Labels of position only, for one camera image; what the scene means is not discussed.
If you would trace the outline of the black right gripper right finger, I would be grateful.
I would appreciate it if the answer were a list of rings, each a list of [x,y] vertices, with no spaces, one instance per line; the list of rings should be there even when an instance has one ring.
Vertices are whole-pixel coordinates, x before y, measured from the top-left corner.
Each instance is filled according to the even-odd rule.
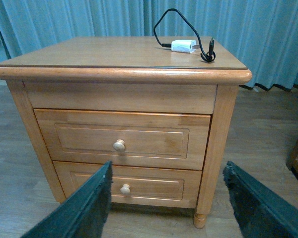
[[[298,238],[298,209],[232,161],[223,176],[245,238]]]

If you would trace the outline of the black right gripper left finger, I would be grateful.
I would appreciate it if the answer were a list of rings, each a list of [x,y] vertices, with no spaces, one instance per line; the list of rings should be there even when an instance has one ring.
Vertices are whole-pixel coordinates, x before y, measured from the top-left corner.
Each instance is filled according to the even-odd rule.
[[[24,238],[100,238],[111,207],[112,162],[106,162]]]

